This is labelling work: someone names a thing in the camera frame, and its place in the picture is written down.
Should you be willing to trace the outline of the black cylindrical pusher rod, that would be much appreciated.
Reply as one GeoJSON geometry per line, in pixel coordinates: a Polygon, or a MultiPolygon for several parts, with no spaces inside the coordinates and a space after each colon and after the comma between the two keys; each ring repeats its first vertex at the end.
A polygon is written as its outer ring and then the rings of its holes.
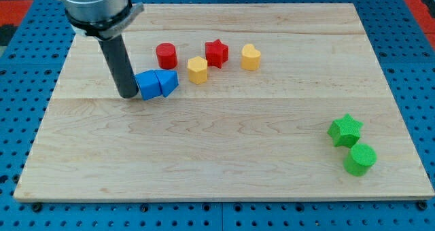
{"type": "Polygon", "coordinates": [[[139,89],[122,36],[99,41],[99,45],[119,95],[125,99],[136,96],[139,89]]]}

